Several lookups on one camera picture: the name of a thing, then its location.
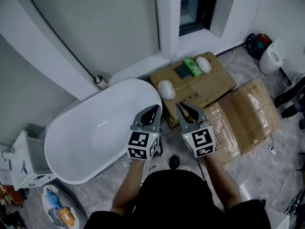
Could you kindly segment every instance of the black shirt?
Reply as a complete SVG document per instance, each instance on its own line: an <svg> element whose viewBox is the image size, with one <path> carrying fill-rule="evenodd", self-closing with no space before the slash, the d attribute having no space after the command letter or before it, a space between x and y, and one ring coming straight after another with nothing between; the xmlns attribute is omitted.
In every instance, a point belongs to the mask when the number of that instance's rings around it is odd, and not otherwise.
<svg viewBox="0 0 305 229"><path fill-rule="evenodd" d="M161 225L199 228L269 229L267 213L259 200L250 200L224 213L217 208L203 179L186 170L162 170L144 181L129 218L107 211L91 214L85 229L131 224L135 227Z"/></svg>

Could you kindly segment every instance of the orange object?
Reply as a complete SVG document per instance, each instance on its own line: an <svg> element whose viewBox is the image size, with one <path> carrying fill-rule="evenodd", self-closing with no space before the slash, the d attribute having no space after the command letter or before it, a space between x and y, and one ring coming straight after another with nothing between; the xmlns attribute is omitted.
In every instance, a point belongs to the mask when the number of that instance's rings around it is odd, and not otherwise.
<svg viewBox="0 0 305 229"><path fill-rule="evenodd" d="M19 191L15 191L13 186L2 186L6 193L10 196L11 200L14 202L14 204L22 204L23 203L23 197Z"/></svg>
<svg viewBox="0 0 305 229"><path fill-rule="evenodd" d="M74 226L75 220L68 207L61 209L61 219L63 220L64 223L67 224L67 226L69 227Z"/></svg>

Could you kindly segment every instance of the blue object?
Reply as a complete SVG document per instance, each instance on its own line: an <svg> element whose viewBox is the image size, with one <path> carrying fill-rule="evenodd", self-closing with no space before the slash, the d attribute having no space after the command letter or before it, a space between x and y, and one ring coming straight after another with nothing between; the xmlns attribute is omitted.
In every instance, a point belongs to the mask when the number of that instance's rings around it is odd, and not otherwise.
<svg viewBox="0 0 305 229"><path fill-rule="evenodd" d="M63 206L61 206L61 203L59 202L58 197L53 192L51 192L48 188L47 188L46 198L52 208L59 208L59 209L63 208Z"/></svg>

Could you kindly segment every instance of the white sponge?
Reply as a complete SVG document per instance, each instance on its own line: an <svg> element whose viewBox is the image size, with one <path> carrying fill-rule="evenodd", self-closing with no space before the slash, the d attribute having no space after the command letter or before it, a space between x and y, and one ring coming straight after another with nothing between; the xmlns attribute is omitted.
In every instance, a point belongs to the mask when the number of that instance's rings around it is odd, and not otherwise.
<svg viewBox="0 0 305 229"><path fill-rule="evenodd" d="M158 89L164 100L174 99L176 96L175 89L170 80L162 80L158 83Z"/></svg>
<svg viewBox="0 0 305 229"><path fill-rule="evenodd" d="M210 71L212 69L209 61L206 58L203 58L203 57L198 57L196 59L196 64L201 69L201 71L205 74L210 73Z"/></svg>

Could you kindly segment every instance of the red object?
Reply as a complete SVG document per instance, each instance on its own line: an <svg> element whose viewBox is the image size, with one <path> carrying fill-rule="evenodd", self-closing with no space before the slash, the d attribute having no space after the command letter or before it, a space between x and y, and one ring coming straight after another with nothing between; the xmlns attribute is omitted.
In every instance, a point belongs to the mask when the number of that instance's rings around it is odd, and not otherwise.
<svg viewBox="0 0 305 229"><path fill-rule="evenodd" d="M2 186L7 194L10 196L14 204L22 204L23 197L19 191L15 191L13 186Z"/></svg>
<svg viewBox="0 0 305 229"><path fill-rule="evenodd" d="M257 38L260 42L263 42L263 43L266 43L266 44L271 44L271 40L266 34L259 33L257 35Z"/></svg>

